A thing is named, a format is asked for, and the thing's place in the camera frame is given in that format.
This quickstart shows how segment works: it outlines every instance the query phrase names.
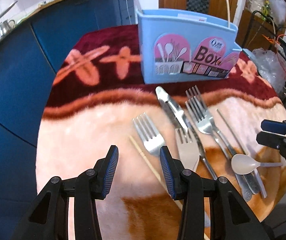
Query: blue plastic box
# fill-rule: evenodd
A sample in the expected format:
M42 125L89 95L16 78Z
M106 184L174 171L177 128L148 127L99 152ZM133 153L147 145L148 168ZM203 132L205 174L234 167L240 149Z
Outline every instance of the blue plastic box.
M146 84L226 78L242 51L226 20L175 9L137 15Z

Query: knife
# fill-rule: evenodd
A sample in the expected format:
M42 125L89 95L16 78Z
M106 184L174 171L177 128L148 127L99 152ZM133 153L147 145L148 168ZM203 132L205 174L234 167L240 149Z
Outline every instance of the knife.
M213 179L216 180L218 177L205 156L205 150L201 143L201 140L197 132L195 131L194 127L192 126L190 121L187 119L187 116L185 115L182 107L176 101L174 101L171 98L171 96L162 87L158 86L155 89L155 92L156 92L157 99L160 102L162 109L164 110L166 115L169 117L169 119L171 120L175 128L182 128L186 133L187 133L188 128L191 129L197 141L197 145L199 147L200 159L203 161L204 165L210 172Z

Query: chopstick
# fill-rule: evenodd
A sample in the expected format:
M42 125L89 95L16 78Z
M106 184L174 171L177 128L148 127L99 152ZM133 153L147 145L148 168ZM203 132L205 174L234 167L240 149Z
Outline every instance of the chopstick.
M161 183L161 185L163 186L163 188L165 189L166 192L167 191L167 187L165 185L165 183L161 180L161 176L160 174L157 172L157 170L152 166L152 164L150 163L150 161L147 159L147 157L145 156L144 152L141 150L141 148L139 147L139 145L137 144L137 142L135 141L135 139L133 138L133 136L129 136L130 141L132 142L132 144L134 145L134 147L136 148L136 150L139 152L139 154L142 156L143 160L146 162L147 166L149 166L149 168L151 169L151 171L154 173L155 177L158 179L158 181ZM179 207L179 209L182 211L183 205L179 200L175 200L174 201L175 204ZM208 238L208 236L204 233L204 240L210 240Z
M245 154L245 155L249 155L250 156L250 153L249 151L247 150L247 147L242 143L242 141L237 137L236 135L236 132L234 131L234 129L227 123L227 120L225 119L224 115L221 113L221 111L219 109L216 109L216 111L218 112L218 114L221 116L221 118L223 119L224 123L226 124L227 128L230 130L231 134L234 136L234 139L235 141L238 143L238 145L240 146L242 152ZM261 193L262 193L262 196L263 198L266 198L267 197L267 192L265 190L265 187L264 187L264 184L263 184L263 181L260 177L260 174L258 172L258 169L255 169L254 170L254 175L258 181L258 184L259 184L259 187L260 187L260 190L261 190Z

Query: spoon illustration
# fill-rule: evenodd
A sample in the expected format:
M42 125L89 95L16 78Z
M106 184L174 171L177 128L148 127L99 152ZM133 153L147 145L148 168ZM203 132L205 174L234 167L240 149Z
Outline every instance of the spoon illustration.
M173 47L172 43L166 43L165 44L165 52L167 54L166 62L169 62L169 56L173 52L173 49L174 49L174 47Z
M183 49L181 49L179 55L176 57L176 59L175 59L174 61L177 61L177 59L178 59L179 57L181 57L185 52L187 52L187 48L186 48L186 47L184 47Z

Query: cabinet door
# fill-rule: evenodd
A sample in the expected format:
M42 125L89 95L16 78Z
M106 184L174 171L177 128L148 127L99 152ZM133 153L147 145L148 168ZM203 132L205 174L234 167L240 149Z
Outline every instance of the cabinet door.
M0 42L0 124L34 146L54 77L28 24Z
M0 125L0 199L32 201L36 195L36 147Z
M95 0L63 0L31 19L35 35L56 72L78 40L98 30L94 8Z
M97 26L99 30L121 25L118 0L93 1Z
M0 125L0 240L9 239L37 195L36 148Z
M121 19L122 19L122 25L135 24L134 7L129 8L128 12L127 12L127 9L122 10L121 11Z

